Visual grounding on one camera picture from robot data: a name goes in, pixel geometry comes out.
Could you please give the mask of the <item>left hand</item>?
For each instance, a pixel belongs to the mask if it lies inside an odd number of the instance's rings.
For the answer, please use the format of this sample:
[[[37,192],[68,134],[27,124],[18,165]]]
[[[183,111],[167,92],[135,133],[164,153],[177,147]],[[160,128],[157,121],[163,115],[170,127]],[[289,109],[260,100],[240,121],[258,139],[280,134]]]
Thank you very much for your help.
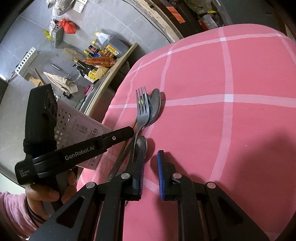
[[[68,187],[61,198],[59,192],[50,187],[37,184],[26,186],[25,193],[31,211],[39,216],[41,220],[47,220],[49,216],[43,202],[55,202],[61,199],[62,203],[65,204],[77,192],[76,176],[72,170],[68,171],[67,182]]]

